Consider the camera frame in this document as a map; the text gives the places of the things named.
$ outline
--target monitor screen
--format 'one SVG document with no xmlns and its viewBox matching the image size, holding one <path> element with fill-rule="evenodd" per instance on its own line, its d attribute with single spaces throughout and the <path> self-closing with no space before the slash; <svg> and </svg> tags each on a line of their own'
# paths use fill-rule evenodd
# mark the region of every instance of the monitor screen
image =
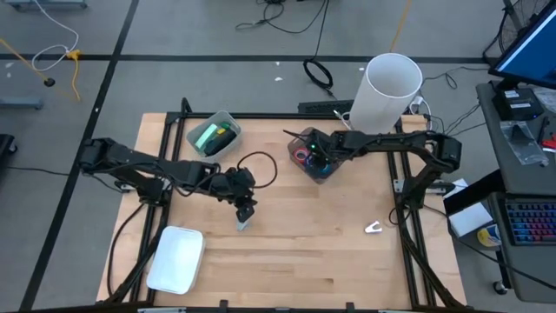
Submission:
<svg viewBox="0 0 556 313">
<path fill-rule="evenodd" d="M 493 69 L 495 75 L 556 89 L 556 2 L 547 5 Z"/>
</svg>

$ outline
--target white clip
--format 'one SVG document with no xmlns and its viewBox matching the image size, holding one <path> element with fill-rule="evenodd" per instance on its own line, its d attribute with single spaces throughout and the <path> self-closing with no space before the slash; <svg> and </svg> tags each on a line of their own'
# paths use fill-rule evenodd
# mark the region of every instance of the white clip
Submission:
<svg viewBox="0 0 556 313">
<path fill-rule="evenodd" d="M 379 221 L 375 221 L 374 223 L 368 225 L 365 228 L 365 232 L 368 233 L 368 234 L 374 234 L 374 233 L 382 232 L 382 228 L 377 227 L 379 225 L 380 225 Z"/>
</svg>

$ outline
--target white paper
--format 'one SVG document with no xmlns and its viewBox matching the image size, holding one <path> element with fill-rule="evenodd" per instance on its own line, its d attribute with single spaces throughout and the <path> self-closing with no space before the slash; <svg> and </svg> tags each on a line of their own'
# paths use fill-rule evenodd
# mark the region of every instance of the white paper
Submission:
<svg viewBox="0 0 556 313">
<path fill-rule="evenodd" d="M 456 194 L 467 187 L 467 183 L 464 179 L 458 179 L 453 182 L 455 188 L 448 192 L 444 198 L 447 198 L 453 194 Z M 488 214 L 487 209 L 482 203 L 475 203 L 468 208 L 461 210 L 449 217 L 450 224 L 452 224 L 452 230 L 457 237 L 464 236 L 479 227 L 484 226 L 487 223 L 492 222 L 493 218 Z"/>
</svg>

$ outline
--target green object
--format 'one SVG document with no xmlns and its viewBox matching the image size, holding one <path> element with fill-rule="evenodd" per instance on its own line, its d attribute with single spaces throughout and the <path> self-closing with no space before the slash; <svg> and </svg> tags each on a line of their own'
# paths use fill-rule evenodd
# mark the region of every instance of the green object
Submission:
<svg viewBox="0 0 556 313">
<path fill-rule="evenodd" d="M 202 135 L 197 139 L 195 142 L 195 147 L 198 150 L 203 151 L 207 146 L 207 143 L 212 139 L 216 131 L 218 130 L 218 126 L 214 124 L 210 124 L 210 126 L 202 133 Z"/>
</svg>

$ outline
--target yellow cable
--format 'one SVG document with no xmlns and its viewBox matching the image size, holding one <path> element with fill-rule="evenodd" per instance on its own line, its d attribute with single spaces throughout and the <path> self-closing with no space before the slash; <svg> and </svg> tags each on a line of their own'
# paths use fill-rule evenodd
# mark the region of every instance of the yellow cable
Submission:
<svg viewBox="0 0 556 313">
<path fill-rule="evenodd" d="M 76 80 L 77 80 L 77 74 L 79 73 L 79 61 L 76 61 L 76 71 L 73 73 L 73 78 L 71 78 L 71 88 L 73 89 L 73 92 L 76 94 L 77 97 L 77 101 L 81 102 L 81 96 L 79 96 L 79 91 L 77 91 L 77 87 L 76 87 Z"/>
<path fill-rule="evenodd" d="M 41 77 L 41 79 L 43 79 L 45 82 L 49 79 L 48 77 L 46 77 L 43 73 L 41 73 L 38 70 L 33 69 L 33 67 L 31 66 L 31 64 L 29 64 L 29 62 L 27 62 L 27 60 L 25 60 L 22 56 L 19 55 L 19 53 L 17 53 L 17 51 L 15 51 L 13 48 L 11 48 L 11 46 L 6 43 L 5 40 L 0 39 L 0 43 L 3 44 L 4 47 L 6 47 L 7 50 L 9 50 L 11 53 L 13 53 L 17 58 L 19 58 L 23 63 L 25 63 L 25 65 L 27 65 L 32 71 L 35 72 L 35 74 L 37 74 L 39 77 Z"/>
<path fill-rule="evenodd" d="M 73 73 L 73 78 L 71 78 L 71 88 L 73 89 L 73 92 L 76 94 L 76 98 L 78 102 L 81 102 L 81 96 L 79 96 L 79 91 L 77 91 L 77 87 L 76 87 L 77 74 L 79 74 L 80 54 L 81 54 L 80 50 L 73 50 L 66 54 L 67 58 L 73 59 L 76 62 L 76 70 Z"/>
<path fill-rule="evenodd" d="M 401 33 L 401 29 L 403 28 L 403 24 L 406 22 L 407 13 L 409 12 L 409 7 L 411 7 L 411 0 L 407 0 L 406 8 L 403 10 L 403 15 L 401 16 L 400 23 L 398 24 L 398 30 L 396 31 L 396 36 L 394 36 L 394 40 L 390 45 L 390 52 L 394 52 L 394 47 L 396 46 L 396 41 L 398 41 L 398 36 Z"/>
<path fill-rule="evenodd" d="M 16 56 L 18 59 L 20 59 L 25 65 L 27 65 L 28 68 L 30 68 L 35 74 L 37 74 L 39 77 L 41 77 L 41 79 L 44 82 L 47 82 L 49 80 L 48 77 L 46 77 L 43 73 L 41 73 L 38 70 L 33 69 L 33 67 L 31 66 L 31 64 L 29 62 L 27 62 L 27 60 L 25 60 L 25 58 L 23 58 L 19 53 L 17 53 L 17 51 L 13 48 L 11 48 L 11 46 L 6 43 L 5 40 L 3 40 L 2 38 L 0 38 L 0 43 L 7 49 L 9 50 L 14 56 Z M 56 90 L 56 92 L 58 92 L 60 95 L 64 96 L 64 97 L 68 97 L 70 99 L 73 100 L 73 97 L 70 96 L 69 94 L 67 94 L 65 91 L 58 89 L 56 86 L 54 86 L 54 90 Z"/>
</svg>

